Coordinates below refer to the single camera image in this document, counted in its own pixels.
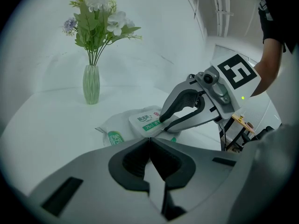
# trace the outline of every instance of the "white wall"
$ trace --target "white wall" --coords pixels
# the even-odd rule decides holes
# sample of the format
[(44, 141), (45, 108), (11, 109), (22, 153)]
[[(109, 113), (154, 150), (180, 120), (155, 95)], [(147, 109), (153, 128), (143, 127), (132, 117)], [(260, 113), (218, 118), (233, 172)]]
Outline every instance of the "white wall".
[(283, 54), (284, 68), (267, 90), (283, 124), (294, 124), (299, 118), (299, 49), (293, 55), (287, 50)]
[(209, 61), (213, 58), (215, 45), (220, 45), (236, 52), (249, 56), (255, 61), (260, 61), (262, 58), (263, 50), (251, 45), (250, 43), (243, 42), (240, 39), (233, 37), (218, 37), (208, 36), (206, 39), (205, 48), (205, 62), (209, 64)]
[[(35, 92), (82, 86), (85, 50), (62, 33), (78, 12), (70, 0), (24, 0), (0, 40), (0, 134)], [(188, 0), (117, 0), (142, 41), (121, 40), (99, 59), (101, 85), (154, 86), (170, 92), (203, 70), (205, 35)]]
[(278, 129), (281, 124), (280, 115), (278, 114), (273, 102), (270, 100), (261, 123), (256, 128), (256, 133), (260, 133), (267, 126)]

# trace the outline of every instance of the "green glass vase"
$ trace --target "green glass vase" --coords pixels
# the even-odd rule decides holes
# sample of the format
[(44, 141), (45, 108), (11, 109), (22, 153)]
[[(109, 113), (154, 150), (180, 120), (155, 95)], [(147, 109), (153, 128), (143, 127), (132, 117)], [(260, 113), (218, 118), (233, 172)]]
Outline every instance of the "green glass vase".
[(85, 66), (83, 75), (83, 92), (86, 103), (89, 105), (98, 103), (100, 94), (100, 75), (99, 68), (97, 66)]

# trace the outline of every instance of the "green leaf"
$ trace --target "green leaf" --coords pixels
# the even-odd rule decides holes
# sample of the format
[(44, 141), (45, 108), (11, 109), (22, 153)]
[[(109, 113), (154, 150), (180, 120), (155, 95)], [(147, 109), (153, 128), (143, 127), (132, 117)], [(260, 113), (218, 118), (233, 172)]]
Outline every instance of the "green leaf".
[(78, 33), (80, 35), (80, 40), (83, 43), (86, 43), (87, 41), (90, 40), (90, 35), (88, 34), (87, 30), (84, 28), (78, 28)]
[(92, 31), (99, 24), (99, 21), (94, 18), (94, 13), (89, 12), (85, 3), (80, 4), (80, 14), (75, 16), (78, 21), (78, 26), (88, 31)]
[(121, 29), (121, 34), (130, 34), (132, 32), (135, 32), (137, 30), (139, 30), (140, 27), (133, 27), (133, 28), (128, 28), (127, 25), (125, 25), (122, 29)]
[(106, 37), (105, 34), (100, 34), (100, 33), (98, 33), (94, 37), (94, 47), (95, 47), (95, 49), (97, 49), (98, 47), (100, 47), (100, 46), (102, 46), (104, 44), (105, 37)]
[(88, 41), (86, 44), (85, 44), (85, 46), (86, 46), (86, 48), (88, 49), (88, 50), (92, 50), (92, 41)]
[(120, 40), (120, 39), (123, 39), (123, 38), (126, 38), (126, 37), (127, 37), (126, 35), (121, 34), (120, 36), (113, 36), (113, 38), (110, 39), (110, 41), (115, 42), (117, 40)]
[(83, 42), (81, 42), (79, 33), (76, 34), (75, 44), (80, 47), (84, 47)]
[(76, 1), (70, 1), (69, 5), (72, 5), (72, 7), (79, 7), (79, 3)]
[(107, 11), (100, 11), (99, 13), (99, 24), (101, 26), (105, 26), (105, 33), (107, 33), (107, 26), (108, 26), (108, 15), (109, 15), (109, 12)]
[(76, 18), (77, 21), (80, 21), (79, 15), (74, 13), (74, 17)]

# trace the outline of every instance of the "pipe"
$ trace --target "pipe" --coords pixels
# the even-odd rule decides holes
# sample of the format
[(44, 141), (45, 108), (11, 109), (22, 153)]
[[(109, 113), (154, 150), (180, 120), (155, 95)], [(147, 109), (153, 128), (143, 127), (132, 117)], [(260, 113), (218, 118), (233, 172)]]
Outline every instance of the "pipe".
[(248, 31), (249, 31), (249, 28), (250, 28), (250, 26), (251, 26), (252, 20), (253, 20), (253, 16), (254, 16), (254, 14), (256, 14), (256, 4), (257, 4), (257, 0), (254, 1), (254, 7), (253, 7), (252, 14), (251, 14), (251, 19), (250, 19), (250, 21), (249, 21), (249, 24), (248, 24), (248, 27), (247, 27), (247, 29), (246, 29), (246, 32), (245, 32), (245, 35), (244, 35), (244, 36), (247, 35), (247, 33), (248, 33)]
[[(222, 0), (217, 0), (218, 1), (218, 10), (222, 10)], [(219, 36), (222, 36), (222, 14), (219, 14)]]
[[(230, 12), (230, 0), (225, 0), (225, 10), (228, 13)], [(224, 37), (227, 37), (227, 35), (228, 35), (229, 17), (230, 17), (230, 15), (226, 15)]]
[[(197, 14), (199, 14), (199, 16), (200, 16), (200, 12), (199, 12), (199, 0), (197, 0), (197, 7), (195, 8), (196, 10), (194, 10), (194, 8), (193, 8), (193, 5), (192, 5), (192, 3), (190, 2), (190, 1), (192, 1), (192, 0), (188, 0), (188, 2), (189, 2), (189, 4), (190, 4), (190, 6), (191, 6), (191, 8), (192, 8), (192, 10), (193, 10), (193, 12), (197, 15)], [(201, 22), (199, 22), (199, 20), (198, 20), (198, 17), (196, 17), (196, 21), (197, 21), (197, 23), (198, 23), (198, 26), (199, 26), (199, 29), (200, 29), (200, 33), (201, 33), (201, 36), (202, 36), (202, 39), (204, 40), (205, 39), (205, 26), (204, 26), (204, 24), (202, 23), (202, 19), (200, 18), (200, 21)]]
[[(219, 7), (218, 7), (218, 2), (217, 2), (217, 0), (214, 0), (214, 3), (215, 3), (216, 11), (218, 11), (218, 10), (219, 10)], [(219, 24), (219, 13), (216, 13), (216, 16), (217, 16), (217, 36), (219, 36), (219, 29), (220, 29), (220, 24)]]

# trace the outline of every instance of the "person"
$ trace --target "person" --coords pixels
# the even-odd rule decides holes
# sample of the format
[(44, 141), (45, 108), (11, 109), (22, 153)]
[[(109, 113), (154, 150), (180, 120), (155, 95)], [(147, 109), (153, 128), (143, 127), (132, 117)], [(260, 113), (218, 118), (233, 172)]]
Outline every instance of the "person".
[(274, 82), (280, 68), (282, 53), (286, 51), (282, 30), (278, 23), (273, 20), (265, 0), (261, 0), (258, 13), (263, 31), (264, 46), (262, 59), (254, 67), (261, 77), (261, 82), (252, 96), (263, 93)]

